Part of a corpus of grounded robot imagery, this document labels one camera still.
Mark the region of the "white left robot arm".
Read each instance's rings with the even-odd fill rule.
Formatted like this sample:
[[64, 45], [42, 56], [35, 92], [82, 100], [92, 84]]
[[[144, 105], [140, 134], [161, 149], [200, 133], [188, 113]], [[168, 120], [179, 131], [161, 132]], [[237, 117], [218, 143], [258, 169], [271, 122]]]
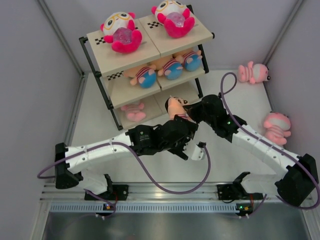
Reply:
[[163, 125], [137, 125], [116, 137], [89, 145], [74, 147], [59, 143], [55, 147], [55, 187], [59, 190], [79, 187], [107, 200], [113, 194], [110, 177], [90, 168], [130, 155], [153, 156], [163, 151], [185, 161], [199, 161], [204, 150], [193, 141], [197, 130], [196, 123], [176, 116]]

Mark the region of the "white pink panda plush glasses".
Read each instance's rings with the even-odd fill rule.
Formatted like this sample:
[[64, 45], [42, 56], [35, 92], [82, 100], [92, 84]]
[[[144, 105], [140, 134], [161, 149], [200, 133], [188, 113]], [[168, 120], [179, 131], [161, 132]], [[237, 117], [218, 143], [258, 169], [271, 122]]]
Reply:
[[111, 14], [100, 30], [103, 33], [103, 40], [111, 44], [114, 52], [129, 54], [135, 52], [141, 45], [143, 36], [136, 29], [134, 22], [136, 15], [133, 12], [115, 12]]

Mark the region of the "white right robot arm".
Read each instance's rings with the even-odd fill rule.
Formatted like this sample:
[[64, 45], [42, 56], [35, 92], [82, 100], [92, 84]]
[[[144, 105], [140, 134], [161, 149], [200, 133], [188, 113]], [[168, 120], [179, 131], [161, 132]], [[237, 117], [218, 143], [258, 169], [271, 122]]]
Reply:
[[207, 95], [183, 108], [193, 121], [205, 122], [217, 136], [247, 150], [274, 171], [274, 174], [242, 173], [233, 186], [238, 198], [261, 193], [300, 207], [313, 190], [320, 190], [316, 161], [311, 155], [300, 156], [266, 139], [246, 121], [232, 115], [223, 97]]

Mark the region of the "peach doll blue pants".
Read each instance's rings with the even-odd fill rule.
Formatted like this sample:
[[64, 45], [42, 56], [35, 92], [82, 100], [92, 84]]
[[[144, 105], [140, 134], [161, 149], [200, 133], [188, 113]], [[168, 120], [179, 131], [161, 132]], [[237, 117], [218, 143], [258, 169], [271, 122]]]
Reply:
[[182, 64], [172, 56], [162, 57], [151, 62], [156, 66], [157, 75], [168, 80], [177, 79], [183, 72]]
[[189, 102], [181, 97], [169, 97], [165, 102], [165, 109], [168, 113], [169, 119], [174, 120], [175, 116], [178, 116], [185, 120], [192, 121], [184, 109], [184, 106], [187, 106], [188, 104]]
[[126, 78], [131, 78], [130, 84], [135, 86], [140, 85], [141, 88], [150, 88], [157, 80], [156, 66], [142, 64], [123, 71]]

